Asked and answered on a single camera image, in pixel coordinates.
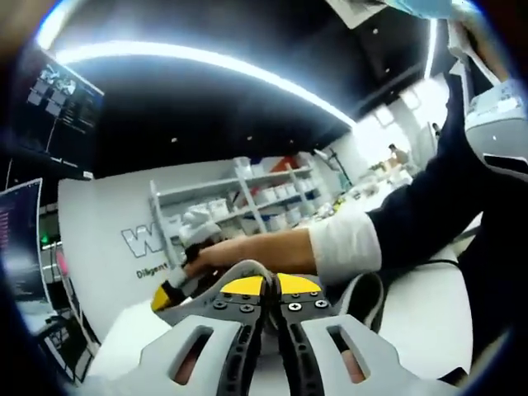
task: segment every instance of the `ceiling light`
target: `ceiling light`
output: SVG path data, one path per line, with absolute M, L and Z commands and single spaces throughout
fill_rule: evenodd
M 437 27 L 438 27 L 438 20 L 431 19 L 431 22 L 429 24 L 429 51 L 427 52 L 426 71 L 423 74 L 423 77 L 426 80 L 431 76 L 432 61 L 435 58 L 436 35 L 438 31 Z
M 293 93 L 297 97 L 325 110 L 327 113 L 335 116 L 350 127 L 356 126 L 356 122 L 348 115 L 294 82 L 242 60 L 202 49 L 143 41 L 108 41 L 106 43 L 83 45 L 75 49 L 58 51 L 55 58 L 62 64 L 73 64 L 87 59 L 131 55 L 188 59 L 246 74 L 250 77 L 258 78 L 259 80 L 274 85 L 284 91 Z
M 73 12 L 83 0 L 58 1 L 40 24 L 35 40 L 44 50 L 49 50 Z

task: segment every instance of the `screw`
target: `screw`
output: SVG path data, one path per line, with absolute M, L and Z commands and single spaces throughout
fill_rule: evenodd
M 226 309 L 226 308 L 228 308 L 228 305 L 227 305 L 224 301 L 218 301 L 218 300 L 216 300 L 216 301 L 213 303 L 213 308 L 214 308 L 214 309 Z
M 327 308 L 328 307 L 328 302 L 325 301 L 324 299 L 318 299 L 316 302 L 315 302 L 315 306 L 317 308 Z
M 288 309 L 293 312 L 300 311 L 303 308 L 303 306 L 299 303 L 291 303 L 288 305 Z
M 240 311 L 244 312 L 245 314 L 249 314 L 250 312 L 253 312 L 255 309 L 250 304 L 244 304 L 240 306 Z

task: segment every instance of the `wall logo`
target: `wall logo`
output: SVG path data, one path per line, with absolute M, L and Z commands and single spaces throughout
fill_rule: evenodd
M 154 223 L 139 225 L 135 230 L 124 229 L 121 235 L 136 258 L 145 257 L 148 252 L 156 253 L 163 250 L 162 239 Z
M 168 264 L 164 262 L 161 266 L 155 266 L 154 268 L 144 268 L 143 270 L 139 270 L 135 272 L 135 275 L 141 279 L 145 278 L 147 276 L 154 276 L 158 272 L 168 270 Z

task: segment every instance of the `black ceiling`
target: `black ceiling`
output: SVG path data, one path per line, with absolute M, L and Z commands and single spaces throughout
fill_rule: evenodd
M 89 0 L 54 48 L 107 40 L 227 54 L 359 118 L 422 76 L 428 22 L 386 8 L 351 31 L 324 0 Z M 122 57 L 71 67 L 106 93 L 97 177 L 294 153 L 324 147 L 347 131 L 340 120 L 288 92 L 215 66 Z

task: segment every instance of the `monitor screen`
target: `monitor screen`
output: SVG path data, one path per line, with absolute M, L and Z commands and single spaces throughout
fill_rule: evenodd
M 53 162 L 65 177 L 91 178 L 103 97 L 101 90 L 31 46 L 18 64 L 4 144 L 13 157 Z
M 0 193 L 0 258 L 15 301 L 26 315 L 53 312 L 40 269 L 41 184 L 38 179 Z

